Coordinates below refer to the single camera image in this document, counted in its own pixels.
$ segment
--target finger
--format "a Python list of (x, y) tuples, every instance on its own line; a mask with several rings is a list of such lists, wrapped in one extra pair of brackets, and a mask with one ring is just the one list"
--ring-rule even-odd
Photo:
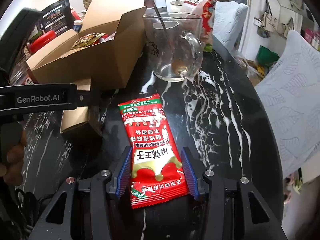
[(7, 173), (7, 168), (0, 163), (0, 177), (3, 177)]
[(27, 146), (27, 135), (26, 135), (26, 131), (25, 130), (22, 131), (20, 142), (21, 142), (23, 147)]
[(7, 161), (9, 163), (19, 163), (24, 157), (24, 147), (21, 143), (13, 146), (7, 153)]
[(6, 176), (4, 176), (3, 179), (6, 184), (12, 185), (12, 186), (20, 186), (23, 182), (23, 177), (22, 177), (21, 173), (17, 174), (14, 177), (10, 177), (10, 178), (7, 178)]
[(23, 161), (19, 163), (12, 164), (7, 168), (7, 174), (4, 175), (4, 182), (9, 185), (19, 186), (22, 183), (22, 171)]

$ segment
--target red lid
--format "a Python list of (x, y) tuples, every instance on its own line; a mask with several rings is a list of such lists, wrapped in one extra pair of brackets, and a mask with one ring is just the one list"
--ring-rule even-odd
[(54, 31), (49, 31), (42, 36), (40, 36), (38, 39), (36, 39), (31, 45), (30, 45), (30, 52), (36, 53), (39, 49), (44, 47), (46, 44), (48, 44), (50, 41), (54, 40), (57, 37), (56, 33)]
[(81, 21), (81, 18), (79, 17), (79, 15), (77, 14), (77, 12), (74, 9), (71, 10), (71, 13), (76, 21)]

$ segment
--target red snack bag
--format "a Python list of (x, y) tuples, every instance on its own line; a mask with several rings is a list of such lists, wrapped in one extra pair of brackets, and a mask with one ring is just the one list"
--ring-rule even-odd
[(132, 151), (133, 208), (188, 193), (180, 156), (158, 94), (119, 104)]

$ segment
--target metal screw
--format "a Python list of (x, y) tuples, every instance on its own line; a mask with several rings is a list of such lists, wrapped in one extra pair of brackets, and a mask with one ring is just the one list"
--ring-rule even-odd
[(240, 181), (241, 181), (243, 184), (249, 183), (249, 179), (246, 178), (246, 177), (242, 177), (242, 178), (240, 179)]
[(214, 175), (214, 172), (213, 172), (213, 171), (210, 171), (210, 170), (207, 170), (207, 171), (204, 172), (204, 174), (205, 174), (206, 176), (208, 176), (208, 177), (211, 177), (211, 176)]
[(75, 182), (75, 178), (74, 178), (74, 177), (67, 178), (67, 179), (66, 179), (66, 182), (67, 182), (68, 184), (72, 184), (72, 183)]
[(105, 176), (108, 176), (108, 175), (110, 174), (110, 171), (108, 171), (108, 170), (103, 170), (103, 171), (100, 172), (100, 174), (101, 174), (103, 177), (105, 177)]

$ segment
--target glass mug handle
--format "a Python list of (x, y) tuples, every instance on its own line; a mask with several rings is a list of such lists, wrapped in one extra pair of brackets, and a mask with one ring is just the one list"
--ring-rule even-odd
[(192, 78), (196, 75), (196, 73), (201, 67), (203, 58), (202, 46), (199, 39), (192, 33), (184, 32), (182, 34), (182, 38), (185, 38), (190, 45), (193, 62), (190, 65), (188, 71), (182, 71), (180, 75), (183, 78)]

